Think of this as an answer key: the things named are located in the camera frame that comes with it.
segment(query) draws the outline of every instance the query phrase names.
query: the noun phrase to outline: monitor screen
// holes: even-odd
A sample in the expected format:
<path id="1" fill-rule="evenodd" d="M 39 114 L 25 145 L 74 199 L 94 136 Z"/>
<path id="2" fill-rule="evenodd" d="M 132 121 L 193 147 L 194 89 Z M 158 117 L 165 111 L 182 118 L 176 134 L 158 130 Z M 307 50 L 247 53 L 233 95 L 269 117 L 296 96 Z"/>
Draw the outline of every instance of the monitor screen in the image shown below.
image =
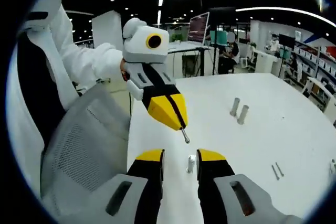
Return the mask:
<path id="1" fill-rule="evenodd" d="M 289 37 L 283 34 L 279 34 L 279 43 L 283 46 L 290 47 L 294 49 L 295 46 L 295 38 Z"/>
<path id="2" fill-rule="evenodd" d="M 190 19 L 188 41 L 204 43 L 209 13 L 200 14 Z"/>

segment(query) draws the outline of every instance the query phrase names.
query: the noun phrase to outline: metal pin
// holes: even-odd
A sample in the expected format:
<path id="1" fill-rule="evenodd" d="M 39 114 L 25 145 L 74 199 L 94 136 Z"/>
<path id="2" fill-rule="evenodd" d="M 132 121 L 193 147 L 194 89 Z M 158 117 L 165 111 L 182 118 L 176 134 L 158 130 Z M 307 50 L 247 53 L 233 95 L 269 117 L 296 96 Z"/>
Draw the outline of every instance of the metal pin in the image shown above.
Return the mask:
<path id="1" fill-rule="evenodd" d="M 273 169 L 273 172 L 274 172 L 275 176 L 277 177 L 277 180 L 279 180 L 280 178 L 278 177 L 278 174 L 277 174 L 277 172 L 275 171 L 275 169 L 274 169 L 274 166 L 273 166 L 273 165 L 272 165 L 272 169 Z"/>
<path id="2" fill-rule="evenodd" d="M 247 105 L 244 105 L 244 106 L 243 106 L 242 112 L 240 113 L 240 116 L 239 116 L 239 118 L 238 118 L 238 120 L 237 120 L 237 122 L 238 122 L 240 125 L 244 124 L 244 120 L 245 120 L 245 117 L 246 117 L 246 115 L 247 115 L 248 108 L 249 108 L 249 107 L 248 107 Z"/>
<path id="3" fill-rule="evenodd" d="M 194 171 L 196 161 L 196 155 L 190 155 L 188 158 L 187 173 L 192 173 Z"/>
<path id="4" fill-rule="evenodd" d="M 237 109 L 239 106 L 240 99 L 238 97 L 235 98 L 235 101 L 233 102 L 233 107 L 232 110 L 230 111 L 231 116 L 236 116 L 237 115 Z"/>
<path id="5" fill-rule="evenodd" d="M 283 174 L 282 171 L 280 170 L 280 167 L 278 166 L 278 163 L 277 163 L 277 162 L 275 162 L 275 165 L 276 165 L 277 168 L 279 169 L 280 175 L 281 175 L 282 177 L 284 177 L 284 174 Z"/>
<path id="6" fill-rule="evenodd" d="M 187 134 L 185 133 L 184 129 L 181 129 L 181 131 L 182 131 L 182 134 L 183 134 L 183 136 L 184 136 L 184 141 L 185 141 L 187 144 L 190 143 L 190 139 L 189 139 L 189 137 L 187 136 Z"/>

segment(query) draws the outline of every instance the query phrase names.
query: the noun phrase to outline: white table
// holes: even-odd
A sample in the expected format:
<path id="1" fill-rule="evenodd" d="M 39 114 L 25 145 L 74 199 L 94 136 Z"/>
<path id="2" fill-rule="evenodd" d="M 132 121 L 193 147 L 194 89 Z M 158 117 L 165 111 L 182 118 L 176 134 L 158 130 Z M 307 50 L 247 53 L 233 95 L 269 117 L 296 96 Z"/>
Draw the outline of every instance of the white table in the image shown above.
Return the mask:
<path id="1" fill-rule="evenodd" d="M 329 97 L 327 105 L 325 106 L 326 108 L 324 109 L 324 114 L 329 119 L 329 121 L 333 124 L 336 121 L 336 98 L 333 96 L 332 93 L 330 93 L 328 89 L 325 88 L 325 86 L 319 80 L 313 77 L 308 77 L 308 80 L 316 84 Z M 309 82 L 306 83 L 306 86 L 303 88 L 303 91 L 308 86 L 310 86 L 308 90 L 311 91 L 312 85 Z"/>
<path id="2" fill-rule="evenodd" d="M 199 53 L 199 48 L 204 48 L 204 75 L 209 76 L 212 74 L 213 68 L 213 58 L 214 58 L 214 48 L 209 46 L 194 45 L 188 43 L 187 41 L 171 42 L 168 46 L 168 52 L 165 65 L 167 67 L 167 73 L 173 76 L 175 79 L 183 78 L 183 65 L 182 56 L 183 55 L 197 55 Z M 216 60 L 216 72 L 218 69 L 218 57 Z"/>
<path id="3" fill-rule="evenodd" d="M 253 49 L 258 54 L 255 73 L 272 73 L 279 76 L 281 59 L 263 51 Z"/>
<path id="4" fill-rule="evenodd" d="M 128 167 L 142 152 L 163 148 L 164 195 L 158 223 L 203 223 L 196 173 L 187 158 L 205 148 L 226 156 L 236 174 L 267 191 L 285 214 L 305 217 L 328 186 L 336 153 L 336 130 L 297 90 L 266 73 L 226 74 L 177 80 L 184 95 L 191 140 L 151 118 L 141 102 L 132 112 Z M 229 115 L 235 97 L 250 109 L 244 125 Z M 284 177 L 276 180 L 278 162 Z"/>

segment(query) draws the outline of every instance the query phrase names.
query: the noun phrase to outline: metal cylinder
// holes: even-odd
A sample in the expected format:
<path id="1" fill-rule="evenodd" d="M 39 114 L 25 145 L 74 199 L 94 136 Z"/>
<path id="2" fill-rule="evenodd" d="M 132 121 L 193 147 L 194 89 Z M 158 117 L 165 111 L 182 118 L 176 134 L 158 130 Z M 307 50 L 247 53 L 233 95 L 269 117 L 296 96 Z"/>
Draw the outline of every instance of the metal cylinder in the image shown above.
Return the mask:
<path id="1" fill-rule="evenodd" d="M 190 155 L 188 158 L 187 173 L 192 173 L 194 171 L 195 162 L 196 155 Z"/>
<path id="2" fill-rule="evenodd" d="M 240 113 L 240 116 L 239 116 L 239 118 L 237 119 L 237 122 L 238 122 L 240 125 L 244 124 L 244 120 L 245 120 L 245 117 L 246 117 L 248 108 L 249 108 L 249 107 L 248 107 L 247 105 L 244 105 L 244 106 L 243 106 L 242 112 Z"/>
<path id="3" fill-rule="evenodd" d="M 237 115 L 237 109 L 239 106 L 240 99 L 238 97 L 235 98 L 235 101 L 233 102 L 233 107 L 232 110 L 230 111 L 231 116 L 236 116 Z"/>

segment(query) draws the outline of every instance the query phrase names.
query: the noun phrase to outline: gray chair backrest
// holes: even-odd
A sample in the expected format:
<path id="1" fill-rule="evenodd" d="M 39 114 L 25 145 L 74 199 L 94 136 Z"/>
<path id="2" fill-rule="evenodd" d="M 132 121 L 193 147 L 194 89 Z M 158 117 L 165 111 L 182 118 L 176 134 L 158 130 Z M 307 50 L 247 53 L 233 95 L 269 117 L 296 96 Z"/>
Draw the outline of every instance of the gray chair backrest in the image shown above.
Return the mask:
<path id="1" fill-rule="evenodd" d="M 93 191 L 126 173 L 129 124 L 129 115 L 102 84 L 75 101 L 42 164 L 41 197 L 54 217 L 80 211 Z"/>

